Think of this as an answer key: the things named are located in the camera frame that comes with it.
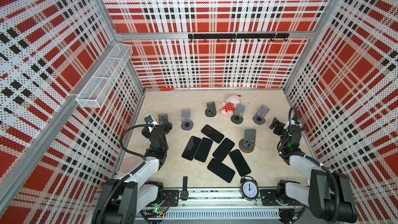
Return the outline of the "black phone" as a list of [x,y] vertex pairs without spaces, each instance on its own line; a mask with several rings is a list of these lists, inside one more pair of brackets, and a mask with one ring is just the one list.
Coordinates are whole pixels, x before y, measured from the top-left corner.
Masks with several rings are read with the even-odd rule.
[[239,149],[229,152],[229,156],[235,165],[239,176],[243,177],[251,173],[251,169]]
[[187,159],[190,161],[193,160],[195,157],[195,154],[199,148],[200,143],[201,143],[200,138],[191,136],[181,156],[184,159]]
[[206,124],[201,132],[207,136],[209,139],[213,140],[217,144],[221,143],[224,139],[224,135],[211,127],[210,125]]
[[228,138],[225,138],[220,145],[218,146],[218,148],[213,152],[213,157],[222,162],[227,155],[229,154],[229,152],[232,150],[232,148],[235,146],[235,143],[233,141],[231,141]]
[[233,169],[224,165],[215,158],[211,159],[207,169],[227,183],[230,183],[235,175],[235,171]]
[[212,144],[213,140],[208,138],[202,138],[194,159],[200,162],[205,162],[207,160]]

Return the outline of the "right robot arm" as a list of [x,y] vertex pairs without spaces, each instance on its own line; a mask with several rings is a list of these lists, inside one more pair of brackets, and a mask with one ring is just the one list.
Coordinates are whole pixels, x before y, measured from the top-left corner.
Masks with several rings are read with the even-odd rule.
[[304,186],[295,181],[280,180],[275,190],[277,203],[288,205],[295,201],[309,209],[314,217],[329,224],[354,224],[358,220],[358,212],[350,180],[346,174],[333,172],[300,149],[304,128],[297,109],[289,109],[287,123],[274,118],[270,129],[280,138],[278,155],[309,181],[309,185]]

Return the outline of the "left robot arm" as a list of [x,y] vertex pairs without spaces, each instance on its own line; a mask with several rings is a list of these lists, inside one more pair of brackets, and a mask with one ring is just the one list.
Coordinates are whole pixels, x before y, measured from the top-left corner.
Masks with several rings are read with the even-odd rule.
[[[143,128],[142,135],[150,141],[144,155],[127,149],[123,144],[124,136],[135,128]],[[132,224],[148,204],[163,201],[163,184],[148,179],[165,163],[169,149],[166,135],[171,129],[170,122],[158,124],[149,115],[145,117],[144,124],[129,127],[123,132],[119,140],[122,150],[141,158],[141,162],[124,176],[109,179],[104,184],[91,223]]]

